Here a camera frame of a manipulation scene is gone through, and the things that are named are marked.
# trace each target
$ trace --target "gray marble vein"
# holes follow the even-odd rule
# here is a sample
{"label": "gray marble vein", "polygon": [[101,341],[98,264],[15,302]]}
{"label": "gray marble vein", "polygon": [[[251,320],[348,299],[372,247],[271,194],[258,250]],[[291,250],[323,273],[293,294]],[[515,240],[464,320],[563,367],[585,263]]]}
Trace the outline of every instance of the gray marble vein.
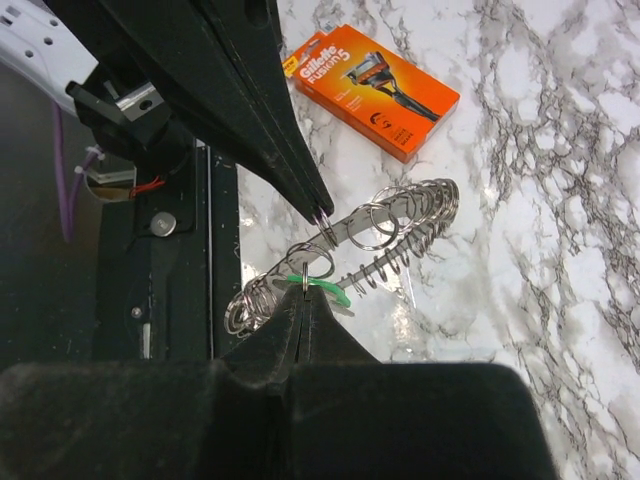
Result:
{"label": "gray marble vein", "polygon": [[[281,1],[289,51],[351,24],[462,95],[403,166],[304,96],[335,219],[390,184],[453,178],[458,217],[343,325],[383,361],[498,362],[529,386],[563,479],[640,478],[640,4]],[[241,171],[245,281],[314,235]],[[369,263],[335,253],[336,277]]]}

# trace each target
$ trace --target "gillette fusion5 razor box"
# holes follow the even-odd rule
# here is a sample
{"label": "gillette fusion5 razor box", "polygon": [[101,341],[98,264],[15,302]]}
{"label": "gillette fusion5 razor box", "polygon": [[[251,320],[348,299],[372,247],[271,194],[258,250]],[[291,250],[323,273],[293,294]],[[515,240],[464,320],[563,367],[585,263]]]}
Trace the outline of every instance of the gillette fusion5 razor box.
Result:
{"label": "gillette fusion5 razor box", "polygon": [[460,98],[348,25],[316,33],[283,68],[305,95],[404,163]]}

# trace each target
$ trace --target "dark gray surface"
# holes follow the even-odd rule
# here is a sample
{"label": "dark gray surface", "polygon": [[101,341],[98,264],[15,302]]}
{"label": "dark gray surface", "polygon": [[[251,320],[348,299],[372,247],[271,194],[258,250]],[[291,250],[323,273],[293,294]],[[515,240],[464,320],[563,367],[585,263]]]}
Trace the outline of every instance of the dark gray surface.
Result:
{"label": "dark gray surface", "polygon": [[[95,311],[100,204],[84,190],[71,245],[60,230],[48,98],[0,64],[0,370],[18,362],[87,359]],[[93,144],[64,117],[68,187]]]}

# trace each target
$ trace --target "purple cable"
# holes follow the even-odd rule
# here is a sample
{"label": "purple cable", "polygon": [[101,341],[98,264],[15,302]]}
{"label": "purple cable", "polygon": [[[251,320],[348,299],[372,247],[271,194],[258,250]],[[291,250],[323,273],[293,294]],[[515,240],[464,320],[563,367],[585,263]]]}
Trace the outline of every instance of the purple cable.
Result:
{"label": "purple cable", "polygon": [[58,208],[60,210],[60,224],[65,242],[71,242],[69,231],[69,199],[67,198],[67,182],[64,175],[64,132],[62,130],[62,109],[55,101],[51,102],[53,109],[53,158],[58,189]]}
{"label": "purple cable", "polygon": [[71,193],[69,194],[69,209],[67,210],[67,218],[69,220],[69,238],[73,238],[73,225],[74,218],[76,215],[76,204],[78,201],[78,193],[80,192],[80,187],[82,186],[82,182],[84,181],[84,176],[87,174],[87,170],[93,162],[95,162],[101,155],[102,150],[96,145],[93,150],[90,150],[87,153],[87,156],[84,157],[84,161],[80,165],[82,168],[81,172],[76,172],[76,176],[73,179],[73,185],[71,186]]}

